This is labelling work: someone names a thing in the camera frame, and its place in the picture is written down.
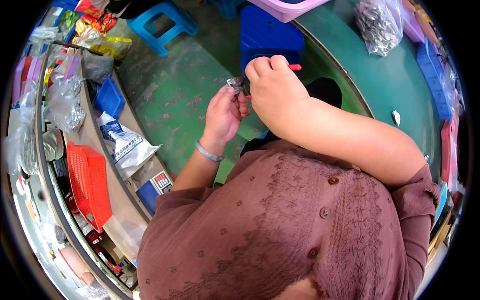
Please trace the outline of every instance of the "woman's left hand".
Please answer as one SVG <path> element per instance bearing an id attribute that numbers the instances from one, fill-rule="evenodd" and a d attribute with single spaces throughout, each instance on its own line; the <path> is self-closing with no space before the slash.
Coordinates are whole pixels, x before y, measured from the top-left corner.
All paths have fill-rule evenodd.
<path id="1" fill-rule="evenodd" d="M 243 93 L 235 95 L 233 88 L 223 86 L 208 104 L 201 139 L 209 144 L 225 146 L 237 133 L 240 121 L 248 115 L 250 106 Z"/>

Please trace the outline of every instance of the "red packaging bag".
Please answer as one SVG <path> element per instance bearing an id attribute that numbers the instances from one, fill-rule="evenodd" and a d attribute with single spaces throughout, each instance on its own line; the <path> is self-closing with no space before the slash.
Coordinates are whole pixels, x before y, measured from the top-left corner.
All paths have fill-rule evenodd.
<path id="1" fill-rule="evenodd" d="M 75 11 L 83 12 L 84 14 L 80 18 L 102 33 L 112 29 L 117 23 L 117 18 L 112 17 L 111 13 L 98 10 L 90 3 L 90 0 L 80 0 Z"/>

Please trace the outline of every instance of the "red plastic basket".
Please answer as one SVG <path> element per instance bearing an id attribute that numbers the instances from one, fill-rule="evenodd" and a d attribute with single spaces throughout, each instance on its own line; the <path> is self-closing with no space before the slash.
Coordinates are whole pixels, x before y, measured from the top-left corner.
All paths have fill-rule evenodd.
<path id="1" fill-rule="evenodd" d="M 78 210 L 96 231 L 112 216 L 105 158 L 89 146 L 67 143 L 68 173 Z"/>

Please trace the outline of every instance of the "red pliers handle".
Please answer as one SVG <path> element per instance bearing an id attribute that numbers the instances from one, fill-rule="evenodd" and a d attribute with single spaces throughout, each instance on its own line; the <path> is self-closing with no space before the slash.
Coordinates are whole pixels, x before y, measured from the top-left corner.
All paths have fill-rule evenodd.
<path id="1" fill-rule="evenodd" d="M 301 66 L 298 65 L 298 64 L 295 64 L 295 65 L 288 65 L 288 67 L 290 68 L 290 70 L 292 71 L 300 71 L 301 70 Z M 245 98 L 247 99 L 252 99 L 252 96 L 250 95 L 250 85 L 249 85 L 249 88 L 248 90 L 246 89 L 245 87 L 245 82 L 248 80 L 247 76 L 245 76 L 245 71 L 242 73 L 242 76 L 240 78 L 242 80 L 242 92 L 243 94 L 245 95 Z"/>

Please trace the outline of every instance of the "curved table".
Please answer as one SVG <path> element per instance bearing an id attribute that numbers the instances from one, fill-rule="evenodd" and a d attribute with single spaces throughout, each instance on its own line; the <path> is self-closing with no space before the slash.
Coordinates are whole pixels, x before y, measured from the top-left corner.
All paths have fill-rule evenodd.
<path id="1" fill-rule="evenodd" d="M 353 9 L 358 2 L 333 0 L 292 22 L 347 72 L 360 91 L 357 96 L 364 98 L 375 119 L 394 125 L 392 111 L 400 113 L 399 129 L 430 157 L 430 171 L 437 181 L 443 121 L 438 118 L 432 94 L 417 64 L 417 46 L 404 36 L 386 57 L 370 56 L 355 25 Z"/>

